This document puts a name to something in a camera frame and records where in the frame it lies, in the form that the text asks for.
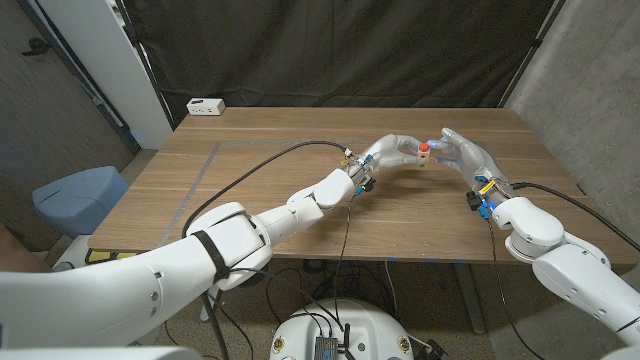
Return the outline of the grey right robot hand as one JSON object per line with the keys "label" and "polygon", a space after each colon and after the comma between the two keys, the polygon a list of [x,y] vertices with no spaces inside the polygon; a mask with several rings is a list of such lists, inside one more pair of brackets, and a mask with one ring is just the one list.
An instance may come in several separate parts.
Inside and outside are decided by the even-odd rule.
{"label": "grey right robot hand", "polygon": [[441,133],[441,139],[427,141],[432,150],[446,154],[446,157],[437,157],[437,163],[458,171],[474,192],[479,193],[495,180],[496,184],[487,191],[487,195],[499,192],[506,198],[517,196],[494,158],[484,148],[450,128],[443,128]]}

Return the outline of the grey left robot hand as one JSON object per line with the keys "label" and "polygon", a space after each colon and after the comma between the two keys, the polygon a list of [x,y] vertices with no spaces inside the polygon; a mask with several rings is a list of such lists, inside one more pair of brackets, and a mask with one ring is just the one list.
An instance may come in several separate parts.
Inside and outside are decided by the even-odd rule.
{"label": "grey left robot hand", "polygon": [[428,157],[418,154],[421,144],[421,141],[408,135],[388,134],[370,145],[358,157],[362,160],[372,157],[367,164],[367,170],[372,174],[404,165],[422,166],[427,163]]}

